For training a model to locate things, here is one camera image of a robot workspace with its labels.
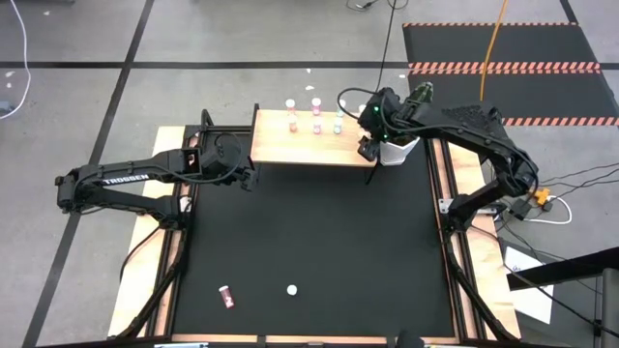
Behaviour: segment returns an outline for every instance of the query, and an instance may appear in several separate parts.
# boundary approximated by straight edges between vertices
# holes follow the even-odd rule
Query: yellow connector
[[[548,200],[548,196],[550,195],[550,188],[538,189],[535,191],[534,196],[538,200],[538,205],[543,206]]]

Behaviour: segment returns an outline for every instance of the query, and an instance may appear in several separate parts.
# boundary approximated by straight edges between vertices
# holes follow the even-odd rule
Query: white paper
[[[505,265],[510,270],[517,272],[542,266],[543,263],[535,258],[522,253],[514,248],[507,247],[505,252]],[[543,286],[548,295],[552,296],[554,285]],[[550,324],[552,313],[552,300],[536,288],[512,291],[514,307],[520,313],[526,314],[541,322]]]

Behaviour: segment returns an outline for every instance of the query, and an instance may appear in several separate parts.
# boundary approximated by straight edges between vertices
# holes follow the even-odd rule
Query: white cable
[[[558,224],[558,225],[568,224],[568,223],[572,222],[572,209],[570,209],[570,206],[568,205],[568,202],[563,200],[563,198],[561,198],[561,197],[557,197],[557,196],[553,196],[553,195],[549,195],[548,199],[546,200],[546,202],[550,201],[550,199],[558,200],[561,203],[563,203],[565,208],[568,210],[568,219],[567,220],[565,220],[565,221],[549,221],[549,220],[543,220],[543,219],[537,219],[537,218],[526,218],[525,221],[539,222],[539,223],[549,223],[549,224]]]
[[[19,10],[17,9],[15,0],[11,0],[11,5],[13,5],[13,9],[15,10],[15,14],[17,15],[17,19],[19,19],[19,24],[21,24],[21,32],[23,33],[23,66],[28,73],[28,82],[26,83],[26,89],[25,91],[23,91],[23,97],[21,97],[19,105],[13,111],[0,117],[0,120],[11,117],[19,111],[23,103],[26,101],[26,96],[28,95],[28,91],[30,90],[30,80],[32,79],[32,75],[30,74],[30,70],[28,69],[28,36],[26,35],[26,26],[23,24],[23,19],[21,19],[21,14],[19,14]]]

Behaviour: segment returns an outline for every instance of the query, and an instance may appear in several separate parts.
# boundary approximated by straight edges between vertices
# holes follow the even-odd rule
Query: concrete floor
[[[494,21],[496,0],[410,0],[397,12],[387,55],[405,61],[403,22]],[[601,62],[619,62],[619,3],[571,0]],[[31,61],[122,62],[144,0],[18,2]],[[155,0],[136,61],[379,61],[389,7],[347,10],[344,0]],[[555,22],[566,16],[558,0],[510,3],[506,21]],[[0,2],[0,62],[21,60],[21,33],[8,2]],[[10,77],[5,73],[15,72]],[[0,254],[7,260],[0,284],[0,345],[20,346],[63,234],[67,217],[55,206],[53,178],[88,161],[119,70],[33,70],[19,114],[0,122]],[[383,85],[407,91],[404,70],[388,69]],[[604,72],[619,92],[619,72]],[[159,126],[199,122],[207,107],[216,124],[247,125],[254,102],[283,107],[294,98],[335,99],[348,86],[373,88],[378,70],[132,70],[103,150],[102,162],[148,157]],[[0,100],[18,102],[25,72],[0,69]],[[307,86],[314,90],[306,91]],[[351,95],[350,104],[364,96]],[[334,104],[324,108],[334,110]],[[616,127],[510,128],[510,136],[541,167],[541,178],[619,161]],[[572,182],[588,179],[585,175]],[[127,188],[141,192],[141,186]],[[614,233],[619,188],[598,186],[566,197],[574,211],[567,226],[515,223],[538,248],[566,257],[619,245]],[[555,209],[546,218],[563,218]],[[118,290],[134,217],[101,212],[83,217],[39,344],[104,339]]]

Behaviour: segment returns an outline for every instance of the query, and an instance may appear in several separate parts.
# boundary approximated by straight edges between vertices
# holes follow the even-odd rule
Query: white bottle cap
[[[288,295],[295,296],[295,295],[297,295],[297,286],[296,285],[288,285],[288,288],[286,289],[286,291],[288,292]]]

